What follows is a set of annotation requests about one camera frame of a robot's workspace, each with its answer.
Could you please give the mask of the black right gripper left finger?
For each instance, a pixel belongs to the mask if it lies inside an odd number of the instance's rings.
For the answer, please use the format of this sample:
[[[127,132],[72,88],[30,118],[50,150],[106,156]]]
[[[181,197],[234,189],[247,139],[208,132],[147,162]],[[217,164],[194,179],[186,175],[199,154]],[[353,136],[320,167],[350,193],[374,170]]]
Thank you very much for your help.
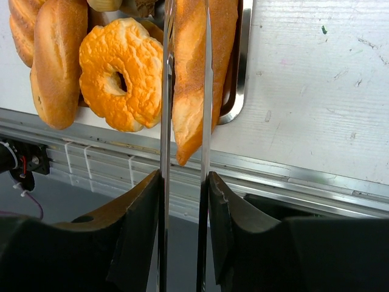
[[[159,171],[73,221],[1,218],[2,291],[145,291]]]

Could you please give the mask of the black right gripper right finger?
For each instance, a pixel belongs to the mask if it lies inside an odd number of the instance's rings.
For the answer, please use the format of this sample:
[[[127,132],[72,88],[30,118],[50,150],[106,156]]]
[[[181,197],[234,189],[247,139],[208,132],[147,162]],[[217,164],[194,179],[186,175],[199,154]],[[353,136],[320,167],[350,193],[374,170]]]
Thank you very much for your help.
[[[388,220],[277,220],[210,174],[210,231],[222,291],[387,291]]]

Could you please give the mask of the metal tongs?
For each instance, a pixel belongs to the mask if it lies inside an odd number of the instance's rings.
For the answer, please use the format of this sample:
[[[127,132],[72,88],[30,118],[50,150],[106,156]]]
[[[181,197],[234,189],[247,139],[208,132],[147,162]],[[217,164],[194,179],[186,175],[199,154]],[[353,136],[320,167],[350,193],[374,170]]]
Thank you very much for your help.
[[[161,193],[159,195],[158,227],[158,283],[157,291],[167,290],[168,217],[170,195],[170,143],[171,110],[173,106],[173,1],[165,1],[164,53],[162,70],[162,116],[160,123],[160,172]],[[201,150],[201,192],[198,223],[198,255],[196,291],[206,290],[207,266],[207,222],[210,172],[210,138],[212,133],[213,109],[213,68],[212,68],[212,28],[209,2],[205,1],[206,47],[204,70],[204,109]]]

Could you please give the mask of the metal tray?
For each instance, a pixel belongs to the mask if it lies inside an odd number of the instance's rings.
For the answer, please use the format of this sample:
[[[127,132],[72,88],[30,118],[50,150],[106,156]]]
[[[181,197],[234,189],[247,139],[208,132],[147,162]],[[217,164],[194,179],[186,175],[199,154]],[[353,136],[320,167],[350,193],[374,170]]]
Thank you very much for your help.
[[[97,12],[92,8],[88,8],[88,29],[91,30],[95,26],[105,26],[115,19],[127,17],[132,17],[137,21],[147,20],[163,29],[165,18],[164,1],[156,1],[154,3],[154,13],[147,17],[136,7],[135,1],[123,1],[122,4],[123,6],[120,10],[114,12]],[[235,40],[224,82],[219,125],[225,125],[237,118],[244,106],[252,8],[252,1],[238,1]]]

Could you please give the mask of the long baguette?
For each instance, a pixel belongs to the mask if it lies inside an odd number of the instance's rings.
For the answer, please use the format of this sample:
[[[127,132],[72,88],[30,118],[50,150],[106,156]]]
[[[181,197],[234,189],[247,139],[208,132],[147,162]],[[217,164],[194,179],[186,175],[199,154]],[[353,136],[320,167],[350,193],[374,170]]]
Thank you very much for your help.
[[[172,123],[176,160],[185,165],[202,144],[206,22],[212,29],[213,107],[216,126],[235,41],[238,1],[176,1],[174,5],[174,96]]]

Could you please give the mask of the short loaf front left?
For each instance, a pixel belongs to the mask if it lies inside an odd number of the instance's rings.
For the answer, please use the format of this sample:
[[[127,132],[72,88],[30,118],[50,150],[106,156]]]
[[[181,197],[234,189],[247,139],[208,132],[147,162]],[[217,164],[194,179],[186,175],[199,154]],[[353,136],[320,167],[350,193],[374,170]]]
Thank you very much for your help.
[[[71,126],[80,95],[79,47],[87,34],[86,1],[46,1],[36,17],[30,84],[43,122]]]

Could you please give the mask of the brown chocolate croissant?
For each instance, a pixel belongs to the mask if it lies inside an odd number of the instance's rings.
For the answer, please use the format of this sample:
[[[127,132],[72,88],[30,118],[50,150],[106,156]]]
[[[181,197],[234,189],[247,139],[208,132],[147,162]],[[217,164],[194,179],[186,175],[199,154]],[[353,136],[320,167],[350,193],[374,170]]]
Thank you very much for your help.
[[[157,0],[135,0],[134,2],[140,17],[147,18],[150,15],[154,16]]]

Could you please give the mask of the small round bun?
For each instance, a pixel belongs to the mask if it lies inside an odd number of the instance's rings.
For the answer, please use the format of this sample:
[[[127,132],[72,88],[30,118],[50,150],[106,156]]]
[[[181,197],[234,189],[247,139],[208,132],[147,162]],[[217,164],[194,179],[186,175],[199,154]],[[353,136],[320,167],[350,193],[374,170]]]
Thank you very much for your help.
[[[114,12],[122,5],[122,0],[87,0],[89,6],[96,12]]]

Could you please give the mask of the twisted loaf back left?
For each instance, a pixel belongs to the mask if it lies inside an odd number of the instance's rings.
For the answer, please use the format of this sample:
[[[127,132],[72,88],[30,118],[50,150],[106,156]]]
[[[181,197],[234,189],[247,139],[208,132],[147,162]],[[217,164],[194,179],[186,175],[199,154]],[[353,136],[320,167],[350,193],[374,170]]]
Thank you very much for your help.
[[[15,48],[28,68],[31,68],[33,63],[36,17],[45,2],[45,0],[8,0],[9,25]]]

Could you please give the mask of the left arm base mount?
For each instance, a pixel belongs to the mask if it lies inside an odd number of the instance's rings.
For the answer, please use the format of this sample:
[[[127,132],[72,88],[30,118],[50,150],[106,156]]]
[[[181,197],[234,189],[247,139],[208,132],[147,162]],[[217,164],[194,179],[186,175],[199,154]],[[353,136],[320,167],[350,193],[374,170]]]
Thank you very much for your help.
[[[32,191],[35,188],[34,173],[50,173],[46,146],[32,142],[23,142],[1,138],[1,173],[8,172],[22,187]]]

